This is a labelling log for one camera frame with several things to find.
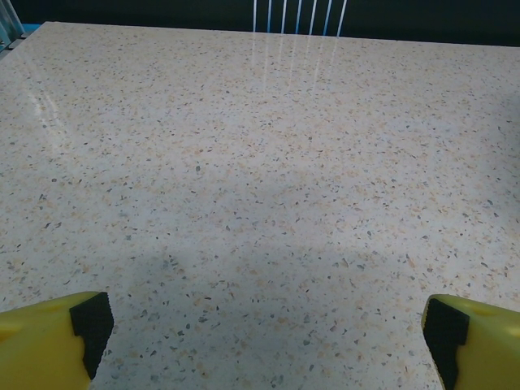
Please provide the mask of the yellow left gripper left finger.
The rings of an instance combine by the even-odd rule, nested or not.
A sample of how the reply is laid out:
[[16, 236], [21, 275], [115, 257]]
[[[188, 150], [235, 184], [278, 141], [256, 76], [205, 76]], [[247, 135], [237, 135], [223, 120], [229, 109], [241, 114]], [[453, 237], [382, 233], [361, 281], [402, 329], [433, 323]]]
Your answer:
[[0, 313], [0, 390], [88, 390], [114, 324], [106, 292]]

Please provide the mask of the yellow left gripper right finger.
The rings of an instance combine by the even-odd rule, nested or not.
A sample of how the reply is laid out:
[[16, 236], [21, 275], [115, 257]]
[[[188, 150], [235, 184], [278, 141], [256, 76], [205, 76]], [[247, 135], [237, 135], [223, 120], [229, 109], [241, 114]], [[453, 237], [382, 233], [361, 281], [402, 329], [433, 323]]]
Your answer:
[[422, 334], [443, 390], [520, 390], [520, 312], [435, 294]]

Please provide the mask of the aluminium corner post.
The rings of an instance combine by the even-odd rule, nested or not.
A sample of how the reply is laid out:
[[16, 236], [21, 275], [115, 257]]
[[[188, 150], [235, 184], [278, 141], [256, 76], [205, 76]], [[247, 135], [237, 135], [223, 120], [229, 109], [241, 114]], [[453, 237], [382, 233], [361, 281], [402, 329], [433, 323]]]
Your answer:
[[6, 48], [25, 34], [11, 0], [0, 0], [0, 47]]

